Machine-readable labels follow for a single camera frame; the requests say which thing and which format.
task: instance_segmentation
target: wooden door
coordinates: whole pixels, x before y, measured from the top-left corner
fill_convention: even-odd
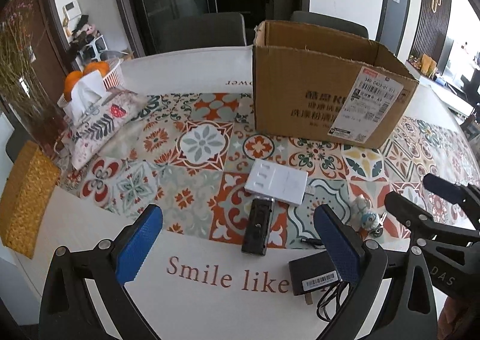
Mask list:
[[[30,24],[34,53],[32,66],[45,92],[56,104],[63,93],[63,84],[68,71],[59,58],[40,0],[35,0],[33,12]]]

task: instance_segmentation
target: cardboard box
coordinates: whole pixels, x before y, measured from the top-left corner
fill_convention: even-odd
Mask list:
[[[253,45],[255,127],[377,149],[418,86],[383,45],[302,23],[265,21]]]

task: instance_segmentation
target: barcode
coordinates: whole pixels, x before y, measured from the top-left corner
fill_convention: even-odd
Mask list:
[[[366,82],[364,82],[361,86],[361,88],[367,92],[370,92],[374,95],[379,95],[382,90],[380,88],[377,88],[376,86],[372,85],[372,84],[367,84]]]
[[[333,278],[335,278],[335,274],[327,274],[327,275],[324,275],[322,277],[319,277],[319,278],[312,279],[312,280],[308,281],[307,286],[311,287],[311,286],[314,286],[316,284],[326,282],[327,280],[330,280],[330,279],[333,279]]]
[[[377,123],[380,119],[382,119],[383,114],[387,111],[389,106],[390,103],[383,103],[382,107],[380,107],[380,110],[378,110],[377,114],[375,115],[375,118],[373,118],[373,121]]]
[[[342,130],[342,129],[336,129],[334,127],[332,127],[330,129],[328,134],[333,135],[334,137],[352,139],[352,134],[351,134],[350,131]]]
[[[366,92],[369,92],[375,96],[380,96],[380,94],[383,92],[380,88],[376,87],[375,85],[372,85],[372,84],[368,84],[366,82],[364,82],[361,86],[361,88],[366,91]],[[390,92],[385,92],[382,96],[383,99],[387,99],[389,101],[392,101],[393,98],[394,98],[394,94],[393,93],[390,93]]]
[[[355,141],[356,141],[356,142],[364,143],[364,142],[365,142],[365,139],[366,139],[366,136],[365,136],[365,135],[358,134],[357,137],[355,138]]]

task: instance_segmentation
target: blue gripper pad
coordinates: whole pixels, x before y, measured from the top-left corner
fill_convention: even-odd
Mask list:
[[[163,225],[162,209],[156,205],[149,205],[144,213],[129,226],[134,228],[130,239],[117,255],[115,275],[122,286],[135,279],[143,261],[150,252]]]
[[[333,217],[337,217],[328,205],[321,205],[317,207],[313,213],[313,226],[322,239],[342,280],[355,286],[360,279],[360,257],[348,241],[344,232],[339,229],[339,225],[335,224],[331,219],[332,215],[329,216],[323,209],[325,206],[328,207]]]

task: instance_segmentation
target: patterned tablecloth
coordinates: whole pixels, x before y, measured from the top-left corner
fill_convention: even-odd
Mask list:
[[[112,213],[136,219],[149,203],[164,214],[164,229],[241,244],[252,195],[244,190],[256,158],[308,171],[314,195],[299,207],[276,202],[270,247],[305,248],[316,237],[312,214],[328,203],[350,219],[352,199],[363,194],[380,214],[396,191],[431,213],[436,222],[465,218],[426,191],[426,173],[480,185],[478,164],[460,132],[403,117],[378,150],[257,134],[250,94],[203,93],[152,96],[80,171],[71,167],[61,187]],[[408,238],[388,215],[379,242]]]

